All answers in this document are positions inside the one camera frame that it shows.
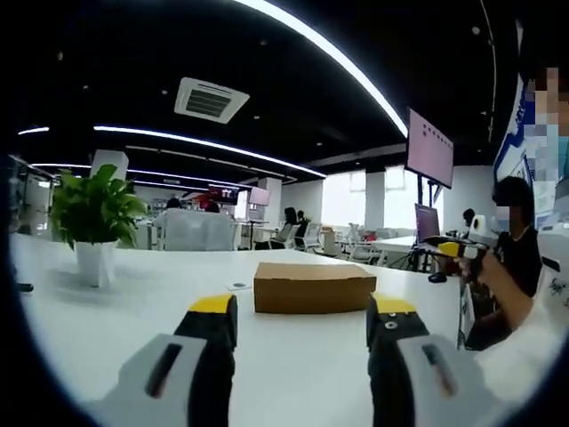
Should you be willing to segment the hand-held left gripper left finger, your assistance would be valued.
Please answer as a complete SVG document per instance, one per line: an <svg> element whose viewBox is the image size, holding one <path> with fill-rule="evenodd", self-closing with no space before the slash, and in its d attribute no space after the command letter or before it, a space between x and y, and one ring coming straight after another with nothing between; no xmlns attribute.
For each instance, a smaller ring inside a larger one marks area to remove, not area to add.
<svg viewBox="0 0 569 427"><path fill-rule="evenodd" d="M117 384L90 403L103 426L226 426L235 373L237 298L192 304L173 334L159 334L119 370Z"/></svg>

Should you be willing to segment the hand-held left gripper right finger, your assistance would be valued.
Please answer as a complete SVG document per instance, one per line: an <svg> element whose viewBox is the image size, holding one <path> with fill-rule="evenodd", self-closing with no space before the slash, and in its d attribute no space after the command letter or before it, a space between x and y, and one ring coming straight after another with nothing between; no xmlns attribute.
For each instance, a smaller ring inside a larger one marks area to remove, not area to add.
<svg viewBox="0 0 569 427"><path fill-rule="evenodd" d="M370 295L366 345L374 426L476 426L494 407L476 361L404 300Z"/></svg>

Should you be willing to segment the person's right hand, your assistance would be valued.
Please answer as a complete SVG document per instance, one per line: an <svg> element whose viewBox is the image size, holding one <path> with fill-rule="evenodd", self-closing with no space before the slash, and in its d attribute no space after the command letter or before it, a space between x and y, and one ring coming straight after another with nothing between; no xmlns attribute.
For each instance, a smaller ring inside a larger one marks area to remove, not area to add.
<svg viewBox="0 0 569 427"><path fill-rule="evenodd" d="M458 264L461 270L461 282L463 284L480 284L487 286L489 278L485 273L486 256L478 256L475 259L459 258Z"/></svg>

